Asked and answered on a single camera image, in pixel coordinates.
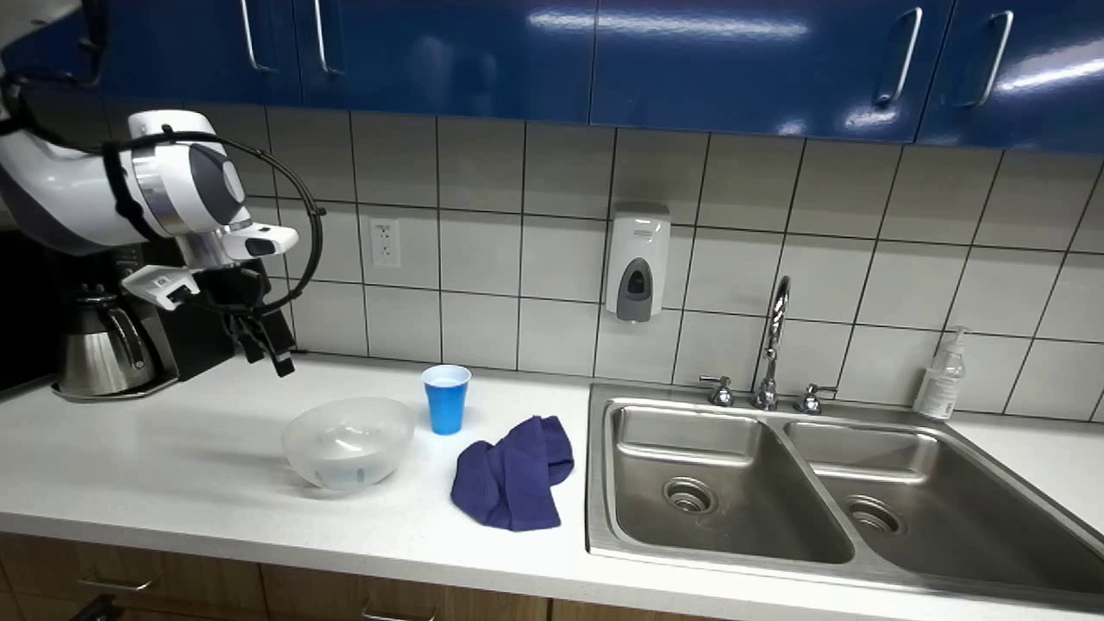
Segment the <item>cabinet handle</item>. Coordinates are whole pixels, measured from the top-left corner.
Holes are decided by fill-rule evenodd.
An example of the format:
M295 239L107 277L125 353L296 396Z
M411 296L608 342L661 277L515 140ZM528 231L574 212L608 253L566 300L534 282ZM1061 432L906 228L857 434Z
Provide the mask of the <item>cabinet handle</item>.
M237 0L237 9L242 9L242 39L244 39L244 57L256 72L273 72L271 65L264 65L256 57L256 43L253 43L253 16L248 16L248 0Z
M75 579L75 586L86 588L107 588L107 592L147 592L155 586L155 579L143 579L143 584L120 584L120 579Z
M317 51L321 72L334 74L337 67L332 67L327 43L325 43L321 0L314 0L314 51Z
M1001 74L1001 65L1004 65L1004 51L1009 51L1009 39L1012 39L1012 27L1016 27L1016 9L1001 9L992 20L1001 20L1001 39L996 39L995 65L992 65L992 74L988 74L988 89L981 89L975 108L983 108L992 101L995 85L996 85L996 74Z
M910 20L910 27L907 27L907 43L906 43L906 57L902 57L902 67L899 67L899 81L893 81L893 89L889 92L879 92L878 95L878 104L893 104L893 101L902 101L902 92L906 92L906 85L907 85L907 74L910 74L910 57L917 55L917 40L920 40L920 32L925 32L925 8L910 8L907 9L907 20Z
M394 613L372 613L372 610L364 610L358 617L364 617L364 621L440 621L440 613L428 613L428 617L394 617Z

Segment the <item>blue towel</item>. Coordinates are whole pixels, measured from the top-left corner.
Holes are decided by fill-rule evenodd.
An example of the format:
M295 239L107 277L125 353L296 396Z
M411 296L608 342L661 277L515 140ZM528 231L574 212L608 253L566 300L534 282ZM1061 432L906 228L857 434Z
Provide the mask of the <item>blue towel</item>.
M574 440L559 417L528 417L498 446L475 440L457 457L451 502L508 530L557 527L552 485L574 471Z

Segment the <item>double sink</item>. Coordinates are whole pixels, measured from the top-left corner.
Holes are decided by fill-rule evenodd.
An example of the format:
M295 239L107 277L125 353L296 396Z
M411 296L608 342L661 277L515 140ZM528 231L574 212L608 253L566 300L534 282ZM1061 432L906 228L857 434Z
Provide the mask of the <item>double sink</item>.
M1104 541L938 420L595 385L589 552L1104 610Z

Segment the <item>kitchen counter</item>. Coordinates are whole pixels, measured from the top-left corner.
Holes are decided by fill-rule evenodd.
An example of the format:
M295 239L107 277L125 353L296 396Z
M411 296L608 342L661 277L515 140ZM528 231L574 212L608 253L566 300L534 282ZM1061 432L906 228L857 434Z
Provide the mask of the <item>kitchen counter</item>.
M587 381L475 371L465 429L417 425L397 475L317 500L285 466L285 429L337 396L423 408L417 370L305 358L296 376L227 361L134 404L0 404L0 530L451 584L716 617L1092 617L1031 603L847 586L587 552ZM577 471L557 485L563 527L512 533L450 502L457 455L528 414L559 414ZM1104 530L1104 429L955 417L955 429Z

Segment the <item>faucet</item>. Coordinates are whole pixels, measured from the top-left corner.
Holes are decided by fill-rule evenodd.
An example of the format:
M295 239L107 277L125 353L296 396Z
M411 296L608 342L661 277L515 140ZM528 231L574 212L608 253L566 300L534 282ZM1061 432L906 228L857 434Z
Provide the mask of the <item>faucet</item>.
M758 358L758 376L754 381L754 404L763 409L774 409L780 404L776 371L780 371L787 300L792 300L792 277L780 279L780 291L765 308L763 358Z

